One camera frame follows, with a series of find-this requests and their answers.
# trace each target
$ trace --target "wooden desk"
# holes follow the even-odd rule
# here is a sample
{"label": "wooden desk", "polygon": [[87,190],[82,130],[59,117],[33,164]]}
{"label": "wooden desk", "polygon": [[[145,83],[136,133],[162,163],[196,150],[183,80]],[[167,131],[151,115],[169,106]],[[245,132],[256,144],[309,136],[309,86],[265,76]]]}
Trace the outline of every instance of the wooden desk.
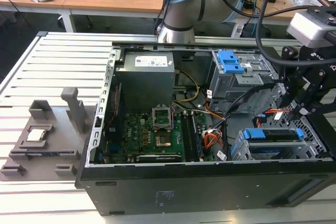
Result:
{"label": "wooden desk", "polygon": [[65,0],[64,8],[159,13],[163,0]]}
{"label": "wooden desk", "polygon": [[[35,3],[30,0],[12,0],[22,12],[57,13],[63,16],[67,32],[75,32],[72,15],[99,15],[156,18],[163,0],[53,0]],[[261,7],[263,0],[257,1]],[[277,0],[267,5],[266,13],[291,7],[289,0]],[[0,10],[16,11],[8,0],[0,0]],[[294,12],[279,14],[265,18],[266,24],[286,25],[290,22]],[[239,30],[248,18],[238,15],[235,19],[235,30]]]}

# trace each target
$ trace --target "sticker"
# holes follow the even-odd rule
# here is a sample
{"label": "sticker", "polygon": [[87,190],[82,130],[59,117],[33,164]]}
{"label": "sticker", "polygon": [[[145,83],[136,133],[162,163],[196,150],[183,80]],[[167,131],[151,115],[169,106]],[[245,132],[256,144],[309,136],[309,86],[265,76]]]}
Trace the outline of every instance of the sticker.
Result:
{"label": "sticker", "polygon": [[278,112],[276,113],[275,117],[274,117],[274,120],[279,120],[280,117],[282,116],[283,112]]}
{"label": "sticker", "polygon": [[218,151],[217,157],[219,157],[222,161],[226,161],[227,158],[226,155],[221,151]]}
{"label": "sticker", "polygon": [[207,97],[208,97],[209,99],[212,99],[212,90],[208,89],[208,90],[206,91],[206,94],[207,94]]}
{"label": "sticker", "polygon": [[136,56],[136,67],[167,67],[167,56]]}
{"label": "sticker", "polygon": [[240,64],[243,68],[252,68],[250,63],[241,63]]}

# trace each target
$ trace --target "table leg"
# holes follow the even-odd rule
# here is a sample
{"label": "table leg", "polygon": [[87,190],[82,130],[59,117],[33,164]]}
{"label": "table leg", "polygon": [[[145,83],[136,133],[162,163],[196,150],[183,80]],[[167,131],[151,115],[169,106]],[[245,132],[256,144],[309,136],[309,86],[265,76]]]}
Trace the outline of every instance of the table leg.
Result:
{"label": "table leg", "polygon": [[73,21],[73,16],[71,15],[70,10],[64,10],[61,12],[61,15],[63,17],[63,23],[64,27],[67,33],[75,33],[76,27],[75,23]]}
{"label": "table leg", "polygon": [[242,35],[242,31],[244,28],[246,20],[244,19],[237,19],[235,26],[233,27],[232,33],[231,33],[231,38],[240,38]]}

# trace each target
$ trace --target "red wire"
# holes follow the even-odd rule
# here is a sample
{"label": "red wire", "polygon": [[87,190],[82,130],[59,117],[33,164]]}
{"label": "red wire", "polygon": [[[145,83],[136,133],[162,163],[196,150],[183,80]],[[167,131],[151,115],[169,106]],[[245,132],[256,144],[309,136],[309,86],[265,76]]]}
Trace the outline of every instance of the red wire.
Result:
{"label": "red wire", "polygon": [[106,125],[106,130],[108,129],[108,127],[111,125],[114,117],[115,117],[115,113],[117,111],[117,94],[118,94],[118,86],[115,87],[116,89],[116,93],[114,94],[114,113],[113,113],[113,117],[111,118],[110,122]]}

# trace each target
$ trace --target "chip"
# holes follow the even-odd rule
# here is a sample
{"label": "chip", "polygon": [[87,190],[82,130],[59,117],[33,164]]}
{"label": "chip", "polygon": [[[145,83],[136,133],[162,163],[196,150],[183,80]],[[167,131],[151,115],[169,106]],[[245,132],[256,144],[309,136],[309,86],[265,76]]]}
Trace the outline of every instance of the chip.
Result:
{"label": "chip", "polygon": [[169,132],[158,132],[155,134],[155,146],[156,147],[171,147],[172,140]]}

